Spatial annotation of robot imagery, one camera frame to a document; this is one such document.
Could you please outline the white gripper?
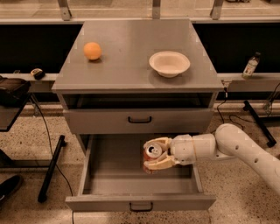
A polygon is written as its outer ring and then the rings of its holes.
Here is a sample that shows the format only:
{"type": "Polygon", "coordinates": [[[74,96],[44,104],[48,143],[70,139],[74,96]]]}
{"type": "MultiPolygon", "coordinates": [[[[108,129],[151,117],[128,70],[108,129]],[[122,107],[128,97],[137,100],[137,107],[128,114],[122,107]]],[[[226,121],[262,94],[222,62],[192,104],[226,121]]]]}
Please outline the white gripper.
{"type": "Polygon", "coordinates": [[[195,162],[193,139],[190,135],[180,135],[172,140],[168,137],[151,139],[143,145],[146,152],[163,152],[170,149],[171,156],[163,154],[155,160],[145,161],[144,167],[150,171],[164,170],[174,165],[190,165],[195,162]]]}

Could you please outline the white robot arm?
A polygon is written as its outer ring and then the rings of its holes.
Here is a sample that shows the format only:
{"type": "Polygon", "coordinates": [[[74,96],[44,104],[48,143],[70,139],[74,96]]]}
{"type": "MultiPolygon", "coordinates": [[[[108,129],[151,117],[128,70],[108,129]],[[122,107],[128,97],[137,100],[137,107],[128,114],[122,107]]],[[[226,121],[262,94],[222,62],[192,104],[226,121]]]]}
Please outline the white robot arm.
{"type": "Polygon", "coordinates": [[[231,123],[220,125],[214,134],[159,137],[143,145],[143,168],[148,173],[194,164],[202,158],[239,158],[280,194],[280,160],[231,123]]]}

